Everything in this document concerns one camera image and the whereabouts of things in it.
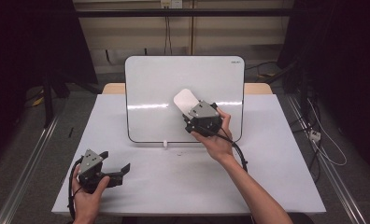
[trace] metal rail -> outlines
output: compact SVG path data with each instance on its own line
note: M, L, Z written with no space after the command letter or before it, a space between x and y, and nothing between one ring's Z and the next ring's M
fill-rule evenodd
M251 9L211 9L211 8L184 8L184 9L79 9L70 10L26 10L32 16L52 17L283 17L297 15L321 14L322 8L251 8Z
M33 177L36 167L43 156L43 152L46 146L48 145L50 137L54 132L54 129L57 125L57 121L64 111L65 101L66 100L62 100L60 104L58 104L57 106L58 112L56 116L53 118L50 125L42 131L42 134L40 135L39 140L36 143L33 153L31 154L27 164L22 170L22 173L19 179L17 180L13 190L10 192L9 196L7 197L7 200L5 201L3 207L1 208L0 224L8 224L12 221L17 211L17 208L21 203L21 199L28 188L31 178Z
M299 102L293 96L288 96L287 99L290 102L293 113L300 120L302 128L306 128L306 122L301 118L302 115L299 111ZM314 144L314 142L311 142L311 144L313 146L313 150L316 152L318 150L316 144ZM320 150L323 153L326 153L323 147L320 147ZM366 224L367 222L363 217L360 207L351 195L350 191L346 187L346 184L343 182L342 178L340 177L334 166L330 162L325 160L325 158L320 153L318 154L318 158L322 169L324 170L325 174L327 174L328 179L330 180L331 185L333 186L334 191L339 198L339 201L342 203L345 211L348 213L351 222L354 224Z

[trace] electrical outlet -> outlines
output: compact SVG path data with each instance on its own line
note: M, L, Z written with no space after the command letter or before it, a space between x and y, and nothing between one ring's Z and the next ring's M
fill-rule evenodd
M172 0L171 8L182 8L182 0Z
M309 133L309 139L314 141L315 143L318 143L321 139L321 133L311 130Z
M161 0L161 7L162 8L170 8L171 7L171 0Z

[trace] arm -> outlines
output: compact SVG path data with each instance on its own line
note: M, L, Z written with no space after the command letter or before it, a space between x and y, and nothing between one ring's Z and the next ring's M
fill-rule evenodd
M75 193L79 189L75 195L76 217L74 224L94 223L98 215L101 196L109 183L109 176L104 177L98 184L95 192L90 194L84 189L80 189L80 184L77 179L78 171L79 166L75 168L74 174L76 175L74 175L72 179L72 191Z
M220 130L220 134L225 135L227 133L228 137L232 139L229 130L231 116L222 112L219 108L218 112L223 119L222 129L224 130ZM204 137L196 132L192 132L192 135L205 145L208 154L219 162L232 178L257 223L292 223L280 204L238 164L230 142L217 136Z

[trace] fingers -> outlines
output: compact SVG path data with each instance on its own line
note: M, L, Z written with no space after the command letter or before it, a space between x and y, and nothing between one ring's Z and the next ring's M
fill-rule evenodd
M74 175L72 176L72 191L78 190L80 188L80 184L78 182L78 172L79 172L80 165L77 165L74 170Z
M217 111L222 118L222 129L224 130L225 135L228 134L228 137L232 139L232 133L229 129L229 123L231 122L231 115L223 112L219 107L217 107Z
M95 190L93 195L97 195L99 198L101 198L101 195L109 184L109 179L109 176L104 176L104 178L100 180L100 183L98 183L97 189Z
M191 132L191 135L199 142L203 143L206 141L206 138L201 135L200 133L197 133L197 132Z
M229 130L229 123L231 121L231 115L223 112L219 107L217 107L217 111L222 118L222 129L225 131Z

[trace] white table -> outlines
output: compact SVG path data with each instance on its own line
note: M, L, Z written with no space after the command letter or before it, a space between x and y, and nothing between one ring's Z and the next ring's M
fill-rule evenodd
M243 125L243 136L238 145L249 161L249 174L286 211L325 212L276 95L245 95ZM124 95L97 97L73 162L88 148L96 153L109 151L103 172L117 172L128 162L132 164L123 185L104 192L102 214L249 214L230 177L208 156L205 148L164 149L132 145L127 136ZM68 175L52 208L53 213L69 215L67 188Z

